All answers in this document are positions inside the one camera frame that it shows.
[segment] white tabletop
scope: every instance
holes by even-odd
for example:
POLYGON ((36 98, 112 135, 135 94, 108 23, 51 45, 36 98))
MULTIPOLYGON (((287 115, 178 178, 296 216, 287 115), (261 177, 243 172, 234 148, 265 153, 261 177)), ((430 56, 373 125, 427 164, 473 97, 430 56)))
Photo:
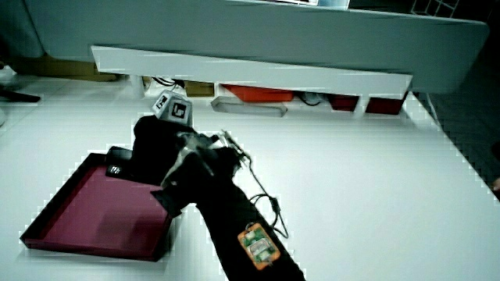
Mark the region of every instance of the white tabletop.
MULTIPOLYGON (((173 248, 159 262, 27 250, 20 234, 51 194, 90 151, 130 148, 153 100, 135 99, 127 81, 25 86, 43 96, 38 106, 0 104, 9 117, 0 127, 2 279, 225 279, 194 206, 175 220, 173 248)), ((498 202, 442 132, 303 105, 281 119, 217 113, 208 101, 194 100, 195 129, 228 130, 253 156, 307 280, 500 279, 498 202)), ((235 182, 249 197, 259 192, 247 170, 235 182)))

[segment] red object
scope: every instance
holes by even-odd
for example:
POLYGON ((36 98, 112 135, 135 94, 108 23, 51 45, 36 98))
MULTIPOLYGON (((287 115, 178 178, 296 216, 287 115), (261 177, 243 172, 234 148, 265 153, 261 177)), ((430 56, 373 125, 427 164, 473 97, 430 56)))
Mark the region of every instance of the red object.
POLYGON ((343 94, 329 94, 327 95, 333 110, 353 112, 358 103, 358 96, 343 95, 343 94))
POLYGON ((294 92, 289 90, 276 90, 228 84, 221 85, 244 102, 282 102, 291 101, 294 98, 294 92))
POLYGON ((370 98, 365 112, 397 115, 401 111, 401 107, 403 106, 407 95, 408 92, 405 93, 402 100, 390 98, 370 98))
POLYGON ((33 221, 29 248, 154 261, 172 217, 150 194, 161 187, 105 175, 91 154, 33 221))

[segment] maroon tray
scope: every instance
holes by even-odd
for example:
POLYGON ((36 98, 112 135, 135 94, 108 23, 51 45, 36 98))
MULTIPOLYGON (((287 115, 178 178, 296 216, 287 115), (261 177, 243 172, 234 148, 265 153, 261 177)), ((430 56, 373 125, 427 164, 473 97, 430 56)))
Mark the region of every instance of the maroon tray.
POLYGON ((21 240, 49 251, 157 261, 172 217, 150 194, 161 187, 105 175, 105 155, 90 154, 21 240))

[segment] orange label tag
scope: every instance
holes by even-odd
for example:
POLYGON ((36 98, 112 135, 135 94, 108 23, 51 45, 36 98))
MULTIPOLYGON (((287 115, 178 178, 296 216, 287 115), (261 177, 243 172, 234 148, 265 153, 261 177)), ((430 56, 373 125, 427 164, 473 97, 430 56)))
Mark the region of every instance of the orange label tag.
POLYGON ((260 223, 248 227, 237 239, 258 270, 272 265, 280 257, 280 250, 260 223))

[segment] cable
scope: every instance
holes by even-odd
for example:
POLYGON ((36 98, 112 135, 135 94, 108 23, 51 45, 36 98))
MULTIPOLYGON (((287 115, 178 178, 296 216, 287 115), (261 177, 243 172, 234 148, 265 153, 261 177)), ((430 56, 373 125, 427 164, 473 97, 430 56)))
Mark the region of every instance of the cable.
POLYGON ((318 102, 317 102, 317 103, 315 103, 315 104, 310 104, 310 103, 308 103, 308 102, 304 99, 304 97, 302 96, 302 94, 298 94, 298 98, 300 98, 300 100, 301 100, 303 103, 307 104, 308 106, 317 106, 318 104, 320 104, 320 103, 321 103, 321 101, 318 101, 318 102))
POLYGON ((175 83, 164 80, 163 78, 153 77, 153 80, 156 81, 156 83, 163 85, 165 87, 172 87, 176 85, 175 83))
POLYGON ((432 101, 430 100, 430 96, 428 93, 425 93, 426 95, 426 99, 427 99, 427 104, 429 105, 430 107, 430 114, 432 115, 432 117, 434 118, 434 120, 436 121, 437 125, 440 127, 440 128, 443 128, 443 126, 441 125, 441 122, 439 122, 439 119, 438 119, 438 114, 436 113, 436 109, 434 108, 434 105, 432 104, 432 101))
POLYGON ((271 223, 271 227, 273 228, 274 231, 278 232, 279 234, 281 234, 281 236, 283 236, 285 239, 288 239, 288 230, 287 230, 287 227, 285 226, 284 224, 284 221, 283 221, 283 217, 281 216, 281 208, 280 208, 280 204, 278 203, 278 200, 277 198, 275 197, 272 197, 271 195, 269 195, 266 191, 266 189, 264 188, 264 186, 260 183, 259 179, 257 179, 257 176, 255 175, 255 173, 253 172, 253 168, 252 168, 252 163, 250 162, 250 164, 248 165, 248 167, 250 168, 250 173, 252 173, 252 176, 253 178, 255 179, 255 181, 257 182, 257 184, 260 186, 260 188, 262 189, 263 193, 262 194, 257 194, 257 195, 254 195, 252 196, 252 198, 250 198, 250 202, 252 202, 252 200, 254 198, 255 199, 255 202, 253 202, 253 204, 257 204, 257 201, 262 198, 262 197, 268 197, 269 198, 269 201, 271 203, 271 208, 273 209, 273 212, 275 214, 275 217, 274 217, 274 221, 273 223, 271 223), (278 219, 280 219, 281 221, 281 225, 283 226, 283 229, 284 229, 284 233, 279 230, 277 227, 276 227, 276 223, 278 221, 278 219))

